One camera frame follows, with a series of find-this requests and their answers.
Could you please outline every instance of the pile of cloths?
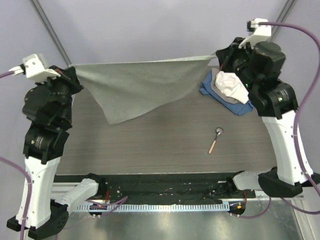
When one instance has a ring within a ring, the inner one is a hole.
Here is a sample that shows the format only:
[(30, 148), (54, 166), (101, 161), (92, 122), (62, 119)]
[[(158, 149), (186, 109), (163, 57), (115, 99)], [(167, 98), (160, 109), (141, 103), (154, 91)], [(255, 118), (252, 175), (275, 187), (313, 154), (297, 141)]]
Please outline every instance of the pile of cloths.
[(242, 116), (254, 110), (246, 87), (234, 73), (213, 68), (202, 82), (200, 92), (216, 99), (235, 115)]

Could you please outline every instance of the metal frame bar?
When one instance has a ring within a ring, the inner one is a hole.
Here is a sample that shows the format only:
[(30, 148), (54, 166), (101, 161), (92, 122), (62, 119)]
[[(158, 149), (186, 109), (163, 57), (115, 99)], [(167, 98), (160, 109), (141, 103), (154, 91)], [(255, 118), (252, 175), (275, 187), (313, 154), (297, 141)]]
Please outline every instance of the metal frame bar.
[(58, 50), (60, 56), (62, 57), (63, 61), (65, 62), (65, 64), (67, 66), (69, 66), (71, 64), (71, 60), (65, 50), (65, 48), (63, 47), (63, 45), (61, 44), (54, 28), (52, 27), (45, 11), (43, 10), (43, 8), (41, 7), (41, 4), (39, 3), (38, 0), (29, 0), (30, 4), (33, 6), (34, 11), (36, 12), (36, 14), (38, 15), (40, 21), (42, 22), (46, 32), (48, 33), (48, 35), (50, 36), (51, 40), (53, 41), (53, 44), (55, 45), (56, 49)]
[[(288, 15), (292, 11), (292, 9), (294, 8), (296, 2), (297, 2), (297, 0), (287, 0), (285, 2), (285, 4), (283, 5), (283, 7), (282, 7), (282, 9), (281, 9), (281, 11), (275, 21), (278, 23), (283, 23), (287, 19)], [(273, 41), (276, 38), (279, 31), (280, 31), (279, 26), (272, 27), (272, 31), (271, 31), (272, 35), (271, 35), (270, 41)]]

